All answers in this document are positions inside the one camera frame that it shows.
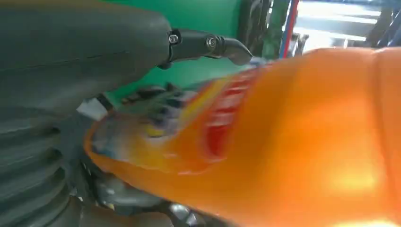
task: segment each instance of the bottle label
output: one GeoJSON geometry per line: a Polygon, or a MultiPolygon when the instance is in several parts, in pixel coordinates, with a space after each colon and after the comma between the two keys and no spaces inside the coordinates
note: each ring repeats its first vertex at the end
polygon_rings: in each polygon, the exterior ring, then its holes
{"type": "Polygon", "coordinates": [[[225,144],[259,69],[164,92],[112,112],[90,130],[87,150],[167,173],[198,174],[225,144]]]}

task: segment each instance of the green panel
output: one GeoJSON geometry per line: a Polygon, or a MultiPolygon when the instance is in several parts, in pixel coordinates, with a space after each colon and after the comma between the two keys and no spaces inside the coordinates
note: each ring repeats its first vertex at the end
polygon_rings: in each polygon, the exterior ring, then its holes
{"type": "Polygon", "coordinates": [[[241,0],[109,0],[163,14],[172,27],[236,37],[241,0]]]}
{"type": "MultiPolygon", "coordinates": [[[[172,27],[207,31],[218,35],[236,37],[238,18],[242,0],[109,0],[115,3],[132,5],[163,14],[172,27]]],[[[221,77],[239,71],[227,59],[214,60],[201,58],[196,61],[174,63],[168,70],[153,69],[138,82],[107,92],[106,96],[114,105],[121,98],[144,85],[164,85],[172,82],[178,86],[204,79],[221,77]]]]}

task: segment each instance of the orange plastic bottle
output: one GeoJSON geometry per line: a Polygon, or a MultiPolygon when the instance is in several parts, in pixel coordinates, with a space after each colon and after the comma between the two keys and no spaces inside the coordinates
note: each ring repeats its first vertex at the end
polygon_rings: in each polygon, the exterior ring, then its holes
{"type": "Polygon", "coordinates": [[[401,49],[318,50],[112,113],[85,146],[241,227],[398,227],[400,72],[401,49]]]}

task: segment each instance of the metal bolt head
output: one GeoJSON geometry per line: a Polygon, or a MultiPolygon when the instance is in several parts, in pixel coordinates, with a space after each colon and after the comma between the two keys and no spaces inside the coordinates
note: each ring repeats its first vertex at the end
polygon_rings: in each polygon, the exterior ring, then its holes
{"type": "Polygon", "coordinates": [[[176,44],[176,43],[178,42],[178,36],[177,36],[177,35],[170,35],[170,36],[168,37],[168,41],[169,41],[171,44],[176,44]]]}
{"type": "Polygon", "coordinates": [[[216,40],[215,37],[208,37],[208,38],[206,39],[206,45],[207,45],[208,48],[210,48],[210,49],[214,49],[214,48],[216,47],[216,43],[217,43],[217,40],[216,40]]]}

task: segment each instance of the screw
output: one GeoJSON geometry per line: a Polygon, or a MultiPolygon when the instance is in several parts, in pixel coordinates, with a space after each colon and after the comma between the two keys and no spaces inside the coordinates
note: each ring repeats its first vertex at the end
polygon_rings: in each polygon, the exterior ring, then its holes
{"type": "Polygon", "coordinates": [[[177,35],[170,35],[170,36],[168,37],[168,41],[169,41],[171,44],[176,44],[176,43],[178,42],[178,36],[177,36],[177,35]]]}
{"type": "Polygon", "coordinates": [[[216,47],[216,38],[215,37],[208,37],[206,39],[206,45],[209,49],[214,49],[216,47]]]}

